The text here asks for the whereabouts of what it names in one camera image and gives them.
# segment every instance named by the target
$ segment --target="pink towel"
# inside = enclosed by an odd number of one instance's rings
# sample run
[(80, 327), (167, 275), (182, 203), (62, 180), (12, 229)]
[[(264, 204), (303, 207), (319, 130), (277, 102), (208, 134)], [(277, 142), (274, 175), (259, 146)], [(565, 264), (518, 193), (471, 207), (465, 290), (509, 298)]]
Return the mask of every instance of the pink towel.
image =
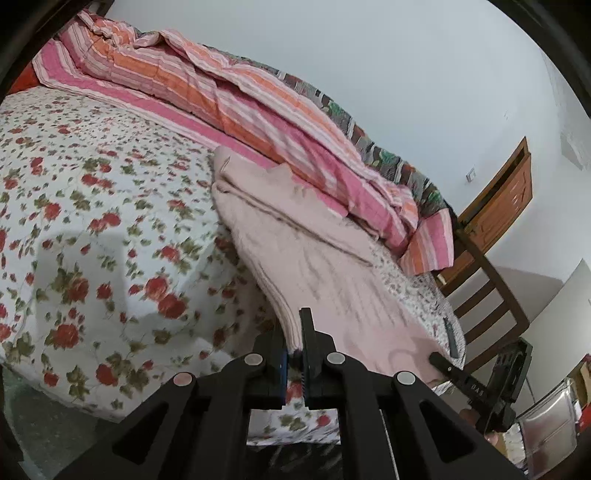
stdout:
[(428, 356), (444, 352), (384, 286), (366, 232), (295, 184), (285, 164), (265, 170), (220, 147), (214, 168), (220, 217), (273, 305), (290, 351), (302, 348), (298, 312), (310, 307), (316, 329), (368, 369), (407, 370), (428, 385), (440, 383)]

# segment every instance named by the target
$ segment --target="red object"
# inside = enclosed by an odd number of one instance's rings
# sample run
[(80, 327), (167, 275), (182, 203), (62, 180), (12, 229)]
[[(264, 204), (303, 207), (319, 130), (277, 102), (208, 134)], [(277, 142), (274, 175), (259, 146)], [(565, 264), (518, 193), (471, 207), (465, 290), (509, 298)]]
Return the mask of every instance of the red object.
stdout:
[(38, 85), (41, 85), (41, 83), (39, 83), (39, 79), (37, 78), (35, 70), (33, 70), (33, 66), (29, 63), (18, 76), (16, 82), (12, 84), (8, 94), (17, 93), (21, 90), (27, 90), (28, 88), (36, 87)]
[(583, 409), (583, 415), (579, 420), (579, 431), (584, 431), (589, 425), (591, 425), (591, 407), (587, 406)]

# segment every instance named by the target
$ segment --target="floor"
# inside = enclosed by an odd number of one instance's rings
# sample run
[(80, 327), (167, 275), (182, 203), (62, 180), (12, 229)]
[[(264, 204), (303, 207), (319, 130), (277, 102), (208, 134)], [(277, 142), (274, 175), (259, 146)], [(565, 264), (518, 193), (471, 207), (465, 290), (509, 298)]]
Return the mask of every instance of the floor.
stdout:
[(6, 368), (5, 414), (21, 445), (31, 480), (51, 480), (111, 425), (49, 399)]

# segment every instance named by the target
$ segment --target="pillow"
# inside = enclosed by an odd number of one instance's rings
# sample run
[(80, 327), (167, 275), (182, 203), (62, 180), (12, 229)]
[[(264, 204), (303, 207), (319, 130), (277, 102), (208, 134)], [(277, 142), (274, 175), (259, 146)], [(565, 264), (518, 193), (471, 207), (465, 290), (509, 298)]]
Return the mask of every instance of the pillow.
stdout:
[(33, 66), (29, 62), (25, 69), (18, 76), (17, 80), (10, 87), (8, 95), (20, 92), (22, 90), (27, 90), (28, 88), (36, 87), (38, 85), (41, 85), (41, 83), (39, 83), (37, 74), (35, 74), (35, 70), (33, 70)]

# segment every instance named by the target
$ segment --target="metal screw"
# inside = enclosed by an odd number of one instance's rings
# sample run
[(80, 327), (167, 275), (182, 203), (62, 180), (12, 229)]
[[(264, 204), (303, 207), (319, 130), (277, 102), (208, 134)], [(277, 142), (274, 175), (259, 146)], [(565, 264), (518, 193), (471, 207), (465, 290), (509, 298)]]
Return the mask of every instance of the metal screw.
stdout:
[(326, 359), (333, 365), (341, 365), (345, 363), (345, 356), (340, 352), (331, 352), (326, 355)]
[(262, 363), (262, 356), (258, 353), (249, 353), (246, 357), (244, 357), (244, 363), (255, 367)]
[(192, 381), (193, 376), (187, 372), (176, 374), (173, 378), (173, 383), (177, 387), (186, 387), (187, 385), (190, 385)]
[(396, 380), (402, 385), (412, 385), (416, 379), (417, 377), (411, 372), (400, 372), (396, 375)]

